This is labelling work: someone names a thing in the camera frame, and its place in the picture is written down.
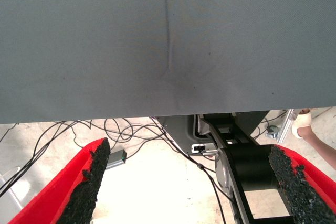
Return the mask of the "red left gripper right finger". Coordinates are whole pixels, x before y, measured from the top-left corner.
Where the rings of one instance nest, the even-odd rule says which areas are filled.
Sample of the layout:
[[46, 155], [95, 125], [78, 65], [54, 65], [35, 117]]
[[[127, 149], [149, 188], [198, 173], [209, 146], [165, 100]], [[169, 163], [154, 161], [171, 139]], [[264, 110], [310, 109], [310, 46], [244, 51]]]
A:
[[335, 181], [297, 152], [273, 145], [269, 162], [294, 223], [335, 223]]

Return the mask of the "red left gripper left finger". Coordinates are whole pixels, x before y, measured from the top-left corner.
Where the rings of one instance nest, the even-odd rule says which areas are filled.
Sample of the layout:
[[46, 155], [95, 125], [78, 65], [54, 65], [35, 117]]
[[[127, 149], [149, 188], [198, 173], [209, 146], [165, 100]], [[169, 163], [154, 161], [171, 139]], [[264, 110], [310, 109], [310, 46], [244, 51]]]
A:
[[90, 223], [110, 155], [106, 138], [83, 147], [11, 223]]

